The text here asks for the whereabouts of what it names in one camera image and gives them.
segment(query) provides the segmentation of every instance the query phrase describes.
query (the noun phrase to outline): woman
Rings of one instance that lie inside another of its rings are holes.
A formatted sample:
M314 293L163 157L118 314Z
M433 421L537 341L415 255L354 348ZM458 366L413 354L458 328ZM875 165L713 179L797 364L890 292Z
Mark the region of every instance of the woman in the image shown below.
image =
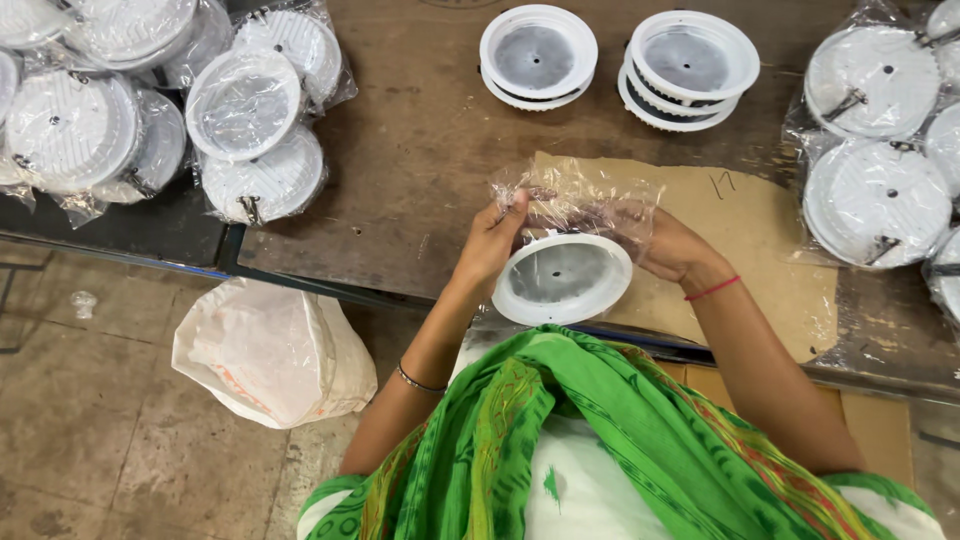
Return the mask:
M497 345L446 388L528 198L477 214L341 476L304 505L299 539L943 538L913 492L862 472L843 420L731 265L661 210L638 264L682 286L740 417L640 349L552 325Z

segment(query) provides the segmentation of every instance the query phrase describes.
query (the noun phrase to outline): worn wooden workbench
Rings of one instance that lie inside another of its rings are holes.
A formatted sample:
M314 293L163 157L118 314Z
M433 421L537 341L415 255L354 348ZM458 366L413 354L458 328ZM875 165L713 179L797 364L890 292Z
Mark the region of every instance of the worn wooden workbench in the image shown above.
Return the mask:
M592 86L571 105L523 112L477 73L486 25L515 0L330 0L359 96L317 124L332 169L296 218L249 232L239 262L257 269L435 298L496 169L538 150L655 165L720 166L778 184L794 176L780 125L807 59L851 0L561 0L596 34ZM657 131L615 92L624 42L643 18L687 8L721 16L756 45L759 79L733 115L694 134ZM917 267L842 270L840 343L827 370L960 395L960 355Z

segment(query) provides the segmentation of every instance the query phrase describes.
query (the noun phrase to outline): woman's left hand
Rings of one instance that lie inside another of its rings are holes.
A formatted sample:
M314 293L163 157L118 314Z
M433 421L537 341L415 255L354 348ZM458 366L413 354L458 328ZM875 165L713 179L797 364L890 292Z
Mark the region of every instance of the woman's left hand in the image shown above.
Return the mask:
M476 214L451 283L478 291L485 299L491 297L496 278L510 258L514 237L527 219L529 200L527 190L518 189L505 213L494 202Z

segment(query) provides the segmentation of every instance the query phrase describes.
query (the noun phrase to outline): green dupatta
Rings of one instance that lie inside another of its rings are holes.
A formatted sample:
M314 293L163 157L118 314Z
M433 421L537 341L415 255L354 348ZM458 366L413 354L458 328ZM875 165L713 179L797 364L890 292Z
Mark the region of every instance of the green dupatta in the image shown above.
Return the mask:
M372 476L321 485L303 511L353 492L307 538L522 538L530 461L551 412L587 419L675 538L894 538L642 350L554 325L467 367ZM857 476L930 513L905 487Z

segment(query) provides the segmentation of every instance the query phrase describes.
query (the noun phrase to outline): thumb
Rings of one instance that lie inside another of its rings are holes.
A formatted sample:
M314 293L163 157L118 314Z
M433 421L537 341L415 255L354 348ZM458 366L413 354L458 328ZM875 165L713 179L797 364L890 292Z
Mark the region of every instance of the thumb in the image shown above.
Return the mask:
M527 208L530 206L530 193L526 189L518 189L514 193L514 203L507 208L503 219L496 226L504 234L514 235L527 219Z

